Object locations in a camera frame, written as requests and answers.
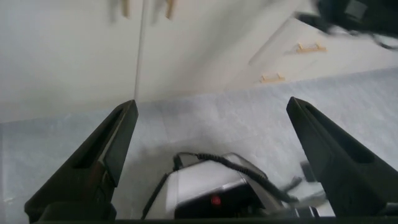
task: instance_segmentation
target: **white cabinet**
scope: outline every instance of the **white cabinet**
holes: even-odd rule
[[[298,10],[314,12],[310,1],[304,1]],[[296,19],[289,19],[269,42],[259,63],[245,71],[252,76],[240,81],[247,86],[259,83],[258,73],[265,77],[279,73],[289,81],[397,66],[398,53],[376,45],[369,36],[353,37],[339,29],[334,32],[335,35],[326,35]],[[327,51],[299,54],[296,51],[299,43],[304,48],[319,43]]]
[[[0,1],[0,122],[134,98],[142,1]]]
[[[263,71],[265,75],[280,73],[286,80],[304,80],[394,67],[398,61],[397,53],[376,45],[370,37],[327,36],[297,20],[292,21],[291,26],[299,29],[300,34],[296,39],[279,44],[282,51]],[[291,36],[289,31],[283,35]],[[327,51],[296,52],[298,43],[308,48],[315,47],[317,42]]]
[[[137,99],[160,100],[229,89],[299,3],[176,1],[168,20],[166,1],[145,1]]]

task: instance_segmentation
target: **red light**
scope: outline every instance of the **red light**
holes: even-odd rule
[[[220,199],[220,197],[219,196],[217,196],[217,195],[213,195],[212,197],[211,197],[211,204],[212,205],[221,205],[221,199]]]

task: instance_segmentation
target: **gray floor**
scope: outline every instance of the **gray floor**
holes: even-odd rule
[[[177,151],[237,152],[282,185],[302,175],[305,160],[285,107],[291,96],[311,102],[398,169],[398,69],[246,91],[140,103],[119,188],[119,218],[138,218]],[[1,126],[0,222],[26,223],[23,204],[111,111],[68,114]],[[303,184],[304,197],[321,189]],[[329,206],[320,209],[332,215]]]

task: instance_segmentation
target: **power cord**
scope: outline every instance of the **power cord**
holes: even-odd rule
[[[264,188],[266,191],[268,191],[272,196],[274,196],[276,199],[281,200],[286,203],[295,203],[298,202],[299,200],[296,197],[290,196],[288,193],[279,190],[273,183],[271,183],[266,177],[258,174],[257,172],[254,172],[251,169],[248,169],[246,167],[243,167],[241,165],[235,164],[224,157],[221,156],[216,156],[212,154],[207,154],[207,153],[191,153],[191,152],[179,152],[176,156],[174,156],[174,168],[173,170],[179,170],[182,167],[182,161],[180,156],[181,155],[189,155],[189,156],[195,156],[199,160],[202,161],[214,161],[218,162],[220,164],[223,164],[224,166],[236,170],[242,174],[247,175],[250,177],[252,180],[256,181],[262,188]]]

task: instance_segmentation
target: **cabinet handle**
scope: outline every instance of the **cabinet handle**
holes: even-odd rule
[[[122,13],[124,17],[130,17],[130,0],[122,0]]]
[[[275,82],[283,82],[286,81],[286,78],[283,77],[279,72],[276,73],[277,77],[276,78],[267,78],[265,75],[261,77],[260,82],[261,83],[275,83]]]
[[[309,52],[326,52],[326,47],[321,47],[321,45],[317,42],[315,47],[304,48],[300,43],[298,43],[297,53],[309,53]]]
[[[167,0],[166,18],[170,19],[173,14],[174,0]]]

